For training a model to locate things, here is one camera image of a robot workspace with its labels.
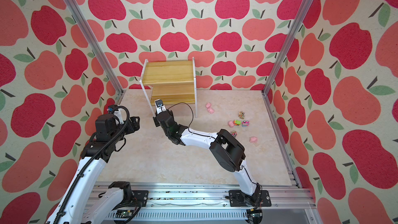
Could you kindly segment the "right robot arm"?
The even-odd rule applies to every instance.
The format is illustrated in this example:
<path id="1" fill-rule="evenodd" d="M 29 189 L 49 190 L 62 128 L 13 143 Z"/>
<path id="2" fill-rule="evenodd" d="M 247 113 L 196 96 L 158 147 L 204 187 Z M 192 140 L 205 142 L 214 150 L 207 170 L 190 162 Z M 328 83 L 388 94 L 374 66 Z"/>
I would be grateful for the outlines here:
<path id="1" fill-rule="evenodd" d="M 192 131 L 188 126 L 178 124 L 173 112 L 163 106 L 157 108 L 154 122 L 156 126 L 162 127 L 165 135 L 175 145 L 209 150 L 222 168 L 234 174 L 240 188 L 239 201 L 247 206 L 260 206 L 262 187 L 249 172 L 244 146 L 230 132 L 225 129 L 217 133 Z"/>

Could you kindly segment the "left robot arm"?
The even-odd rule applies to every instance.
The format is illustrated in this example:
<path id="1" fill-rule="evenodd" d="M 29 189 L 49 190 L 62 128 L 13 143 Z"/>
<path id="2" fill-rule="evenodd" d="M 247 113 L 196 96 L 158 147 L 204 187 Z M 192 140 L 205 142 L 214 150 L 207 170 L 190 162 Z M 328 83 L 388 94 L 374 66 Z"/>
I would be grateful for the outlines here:
<path id="1" fill-rule="evenodd" d="M 48 224 L 100 224 L 117 208 L 142 206 L 129 182 L 115 181 L 93 206 L 85 209 L 98 177 L 112 153 L 117 151 L 117 143 L 140 129 L 140 118 L 128 116 L 123 120 L 121 113 L 116 111 L 101 115 L 95 125 L 96 132 L 85 146 L 74 178 L 61 202 L 48 217 Z"/>

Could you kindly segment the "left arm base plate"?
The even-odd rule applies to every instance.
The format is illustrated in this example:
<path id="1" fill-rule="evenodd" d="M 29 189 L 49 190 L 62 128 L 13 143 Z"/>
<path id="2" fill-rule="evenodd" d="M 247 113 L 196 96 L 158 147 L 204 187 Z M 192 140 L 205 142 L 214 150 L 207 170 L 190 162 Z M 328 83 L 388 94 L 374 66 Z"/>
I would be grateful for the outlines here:
<path id="1" fill-rule="evenodd" d="M 123 191 L 123 199 L 114 209 L 122 207 L 145 207 L 148 199 L 148 190 Z"/>

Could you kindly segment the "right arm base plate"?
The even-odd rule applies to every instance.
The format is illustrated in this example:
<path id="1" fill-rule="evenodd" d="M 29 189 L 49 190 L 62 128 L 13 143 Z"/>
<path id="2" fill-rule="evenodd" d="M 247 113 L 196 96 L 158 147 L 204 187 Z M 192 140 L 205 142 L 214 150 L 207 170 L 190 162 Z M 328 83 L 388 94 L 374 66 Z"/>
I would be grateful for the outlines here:
<path id="1" fill-rule="evenodd" d="M 256 191 L 253 195 L 247 195 L 240 190 L 230 190 L 225 197 L 231 207 L 271 207 L 271 197 L 267 190 Z"/>

